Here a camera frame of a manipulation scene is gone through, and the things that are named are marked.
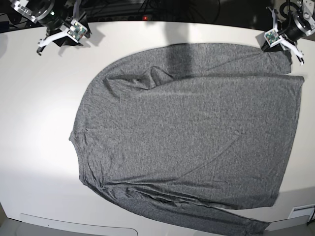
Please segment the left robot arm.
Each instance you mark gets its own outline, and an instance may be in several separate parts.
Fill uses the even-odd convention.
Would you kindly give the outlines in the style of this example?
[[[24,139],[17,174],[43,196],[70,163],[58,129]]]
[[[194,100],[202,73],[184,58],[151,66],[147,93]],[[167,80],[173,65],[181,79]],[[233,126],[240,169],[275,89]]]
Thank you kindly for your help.
[[[272,16],[272,28],[262,34],[263,52],[287,51],[294,53],[304,64],[304,54],[297,48],[297,41],[315,33],[315,2],[313,0],[289,0],[281,4],[279,11],[267,7]]]

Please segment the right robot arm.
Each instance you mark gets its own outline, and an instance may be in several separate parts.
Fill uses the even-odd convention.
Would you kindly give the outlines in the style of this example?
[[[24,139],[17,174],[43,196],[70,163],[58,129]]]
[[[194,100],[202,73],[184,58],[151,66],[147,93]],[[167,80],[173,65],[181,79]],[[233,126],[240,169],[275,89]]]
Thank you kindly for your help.
[[[80,40],[91,37],[87,14],[80,0],[12,0],[11,7],[33,23],[46,27],[46,36],[38,42],[41,55],[50,43],[57,46],[82,46]]]

